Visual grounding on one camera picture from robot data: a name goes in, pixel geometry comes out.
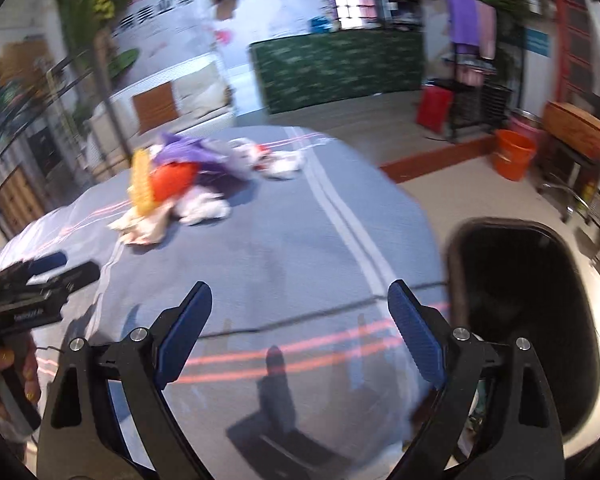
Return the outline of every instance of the window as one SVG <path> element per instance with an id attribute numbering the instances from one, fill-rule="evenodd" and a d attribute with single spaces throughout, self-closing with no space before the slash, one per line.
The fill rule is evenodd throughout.
<path id="1" fill-rule="evenodd" d="M 362 27 L 376 18 L 374 0 L 335 0 L 342 28 Z"/>

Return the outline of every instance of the metal screw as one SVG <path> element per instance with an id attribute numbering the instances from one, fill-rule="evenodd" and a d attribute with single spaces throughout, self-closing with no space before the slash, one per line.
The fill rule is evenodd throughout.
<path id="1" fill-rule="evenodd" d="M 531 348 L 531 343 L 529 342 L 529 339 L 519 337 L 516 339 L 516 346 L 521 350 L 529 350 Z"/>
<path id="2" fill-rule="evenodd" d="M 146 337 L 147 334 L 148 334 L 148 332 L 146 331 L 145 328 L 136 328 L 131 333 L 131 341 L 136 341 L 136 342 L 142 341 Z"/>
<path id="3" fill-rule="evenodd" d="M 77 352 L 83 346 L 84 346 L 84 339 L 82 339 L 81 337 L 77 337 L 69 343 L 69 348 L 74 352 Z"/>
<path id="4" fill-rule="evenodd" d="M 458 341 L 467 341 L 471 337 L 471 334 L 467 329 L 459 326 L 454 329 L 454 337 L 458 339 Z"/>

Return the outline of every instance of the blue sign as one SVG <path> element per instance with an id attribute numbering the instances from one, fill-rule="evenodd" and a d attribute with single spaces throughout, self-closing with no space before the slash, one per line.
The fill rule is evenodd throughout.
<path id="1" fill-rule="evenodd" d="M 526 30 L 526 49 L 529 52 L 535 52 L 540 56 L 549 57 L 549 35 L 539 30 L 528 28 Z"/>

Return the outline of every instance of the wall poster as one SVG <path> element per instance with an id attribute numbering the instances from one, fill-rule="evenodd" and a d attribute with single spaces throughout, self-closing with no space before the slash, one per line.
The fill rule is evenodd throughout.
<path id="1" fill-rule="evenodd" d="M 113 34 L 120 52 L 140 50 L 120 88 L 214 47 L 244 65 L 249 44 L 308 33 L 317 16 L 333 17 L 332 0 L 133 0 Z"/>

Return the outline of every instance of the tiled floor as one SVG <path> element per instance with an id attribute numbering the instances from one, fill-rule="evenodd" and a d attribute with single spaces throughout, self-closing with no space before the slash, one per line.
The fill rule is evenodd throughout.
<path id="1" fill-rule="evenodd" d="M 420 92 L 395 92 L 302 108 L 268 116 L 258 110 L 237 118 L 238 126 L 302 126 L 343 140 L 375 166 L 438 150 L 448 143 L 415 123 Z M 484 134 L 464 131 L 461 140 Z"/>
<path id="2" fill-rule="evenodd" d="M 401 187 L 416 197 L 426 211 L 441 251 L 446 250 L 455 229 L 469 218 L 520 218 L 540 222 L 555 230 L 573 252 L 589 297 L 600 347 L 600 273 L 582 252 L 591 251 L 593 242 L 580 218 L 563 224 L 559 211 L 536 193 L 531 180 L 510 182 L 502 178 L 493 170 L 488 158 L 476 158 L 416 178 Z M 565 455 L 571 456 L 599 436 L 600 394 L 589 420 L 565 443 Z"/>

